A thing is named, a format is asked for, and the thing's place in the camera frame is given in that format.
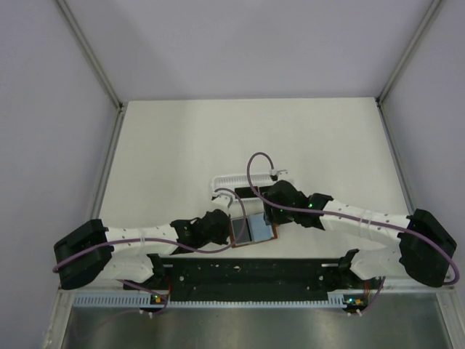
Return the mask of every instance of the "white table surface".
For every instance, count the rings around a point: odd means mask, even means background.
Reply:
[[[203,216],[214,208],[211,179],[245,173],[257,151],[289,170],[307,195],[408,213],[373,98],[179,100],[129,103],[100,218],[106,226],[133,228]],[[252,169],[267,170],[264,159]],[[279,227],[278,236],[183,257],[341,257],[348,249],[379,247],[295,224]]]

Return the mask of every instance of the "purple cable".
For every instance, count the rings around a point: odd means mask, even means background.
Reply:
[[[145,238],[145,240],[146,241],[154,241],[154,242],[163,242],[165,244],[171,244],[171,245],[175,245],[175,246],[178,246],[178,247],[182,247],[183,249],[186,249],[186,250],[191,251],[191,252],[198,252],[198,253],[204,253],[204,254],[213,254],[213,253],[223,252],[223,251],[226,251],[227,249],[229,249],[230,247],[234,246],[236,241],[240,241],[240,238],[242,237],[244,231],[246,230],[246,226],[247,226],[246,208],[244,207],[244,203],[240,199],[240,196],[238,194],[236,194],[233,190],[230,190],[228,188],[218,188],[218,189],[215,190],[215,193],[217,193],[218,191],[227,191],[227,192],[233,194],[237,198],[237,200],[239,201],[239,204],[240,204],[240,207],[241,207],[242,213],[243,213],[243,224],[242,224],[242,228],[240,230],[240,233],[238,234],[238,237],[234,241],[231,241],[231,243],[229,245],[227,245],[226,247],[222,247],[221,249],[215,249],[214,251],[203,251],[202,249],[194,249],[193,247],[189,247],[187,245],[180,244],[179,242],[176,242],[176,241],[166,240],[164,238]],[[100,247],[112,246],[112,245],[118,245],[118,244],[128,244],[128,243],[131,243],[131,242],[140,242],[140,239],[139,238],[125,238],[123,240],[108,241],[108,242],[103,242],[101,244],[94,245],[94,246],[89,247],[87,249],[84,249],[84,250],[82,250],[82,251],[80,251],[80,252],[78,252],[76,254],[73,254],[72,256],[70,256],[68,258],[65,258],[61,262],[57,263],[53,267],[52,271],[54,273],[58,273],[58,270],[60,268],[62,268],[65,265],[73,262],[74,260],[77,260],[78,258],[84,256],[85,254],[88,254],[88,253],[90,253],[90,252],[92,252],[92,251],[94,251],[96,249],[99,249]],[[150,291],[148,289],[143,289],[143,291],[150,293]]]
[[[247,163],[248,185],[250,185],[250,189],[254,192],[256,197],[259,198],[260,200],[262,200],[264,203],[266,203],[266,204],[268,204],[270,206],[273,206],[273,207],[275,207],[277,209],[284,209],[286,211],[301,212],[301,213],[311,213],[311,214],[329,214],[329,215],[336,216],[336,217],[346,218],[348,220],[354,220],[355,222],[363,222],[363,223],[366,223],[366,224],[371,224],[371,225],[375,225],[375,226],[383,227],[383,228],[388,228],[388,229],[394,229],[394,230],[401,231],[403,233],[413,235],[416,238],[419,238],[420,240],[426,242],[433,249],[438,251],[441,254],[441,256],[443,256],[445,258],[445,260],[448,261],[449,265],[452,267],[453,272],[454,272],[454,278],[451,281],[446,281],[443,285],[444,286],[451,286],[451,285],[457,284],[458,280],[460,279],[460,271],[458,271],[458,267],[454,263],[452,258],[450,258],[449,255],[447,253],[445,253],[431,239],[427,238],[426,236],[421,235],[420,233],[417,233],[414,230],[407,229],[407,228],[402,228],[400,226],[393,225],[393,224],[388,224],[388,223],[384,223],[384,222],[377,222],[377,221],[374,221],[374,220],[368,221],[368,220],[360,219],[359,217],[352,216],[350,214],[341,213],[341,212],[331,212],[331,211],[324,211],[324,210],[320,210],[320,209],[299,209],[299,208],[295,208],[295,207],[289,207],[289,206],[283,206],[283,205],[275,204],[274,202],[271,202],[270,200],[267,200],[266,198],[264,198],[258,192],[257,189],[255,189],[254,184],[252,183],[251,175],[250,175],[250,168],[251,168],[251,165],[252,165],[252,161],[259,155],[264,156],[265,158],[267,158],[267,160],[270,163],[271,169],[274,169],[275,165],[273,164],[273,161],[270,158],[270,156],[268,154],[266,154],[266,153],[263,153],[263,152],[258,152],[258,153],[255,153],[254,155],[252,155],[252,157],[250,158],[250,160],[248,160],[248,163]]]
[[[373,296],[373,299],[371,300],[371,302],[368,303],[368,305],[366,306],[365,309],[363,309],[362,311],[360,311],[360,315],[364,315],[372,306],[373,306],[373,303],[375,302],[375,300],[378,298],[379,294],[381,293],[381,290],[383,289],[384,287],[384,282],[386,281],[386,276],[383,276],[381,278],[381,283],[379,284],[379,287],[378,287],[378,290],[376,291],[375,295]]]
[[[162,313],[164,313],[166,311],[166,307],[168,305],[168,302],[165,302],[165,304],[163,305],[163,307],[159,310],[159,311],[156,311],[156,312],[153,312],[152,314],[158,316],[158,315],[161,315]],[[107,318],[106,320],[102,321],[100,324],[97,325],[97,327],[95,327],[93,330],[91,330],[90,332],[88,332],[86,335],[84,336],[81,336],[78,332],[77,332],[77,329],[76,329],[76,322],[73,323],[73,336],[80,342],[83,342],[85,340],[88,340],[92,335],[94,335],[95,332],[99,331],[102,327],[104,327],[106,324],[110,323],[111,321],[114,321],[116,320],[117,318],[119,318],[120,316],[122,315],[126,315],[126,314],[130,314],[130,313],[140,313],[140,310],[139,309],[129,309],[129,310],[123,310],[123,311],[120,311],[119,313],[116,313],[115,315],[113,316],[110,316],[109,318]]]

